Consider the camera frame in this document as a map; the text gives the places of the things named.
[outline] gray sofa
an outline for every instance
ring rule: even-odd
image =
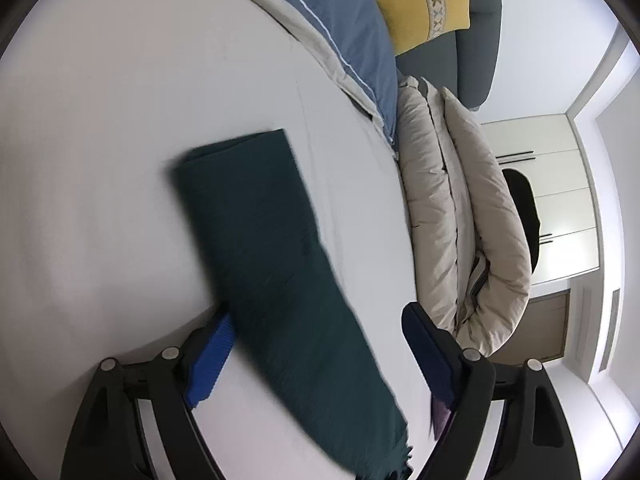
[[[471,27],[448,32],[396,57],[405,75],[446,86],[467,108],[489,95],[500,42],[502,0],[471,0]]]

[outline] dark green towel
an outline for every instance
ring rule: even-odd
[[[284,132],[192,150],[172,177],[211,285],[284,405],[344,468],[404,478],[406,421],[335,282]]]

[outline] white wall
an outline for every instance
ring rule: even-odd
[[[625,247],[622,212],[612,163],[597,119],[616,99],[640,67],[640,56],[618,29],[605,57],[576,102],[567,111],[574,122],[582,155],[587,161],[597,204],[600,243],[600,276],[571,280],[572,295],[582,295],[582,322],[576,359],[582,378],[592,383],[599,375],[607,334],[613,292],[621,289],[619,312],[624,310]],[[614,341],[620,323],[613,327]]]
[[[574,440],[582,480],[602,480],[622,452],[606,413],[591,388],[561,362],[545,368]]]
[[[640,72],[597,119],[620,197],[625,306],[610,376],[640,412]]]
[[[603,0],[502,0],[498,61],[480,122],[565,113],[617,24]]]
[[[589,386],[607,413],[620,446],[625,447],[640,424],[638,412],[606,372],[598,374]]]

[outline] blue pillow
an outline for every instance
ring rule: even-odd
[[[253,1],[306,46],[396,149],[396,59],[376,1]]]

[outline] white wardrobe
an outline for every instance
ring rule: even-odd
[[[483,124],[502,168],[527,176],[540,217],[540,259],[533,282],[599,266],[598,234],[584,162],[566,115]]]

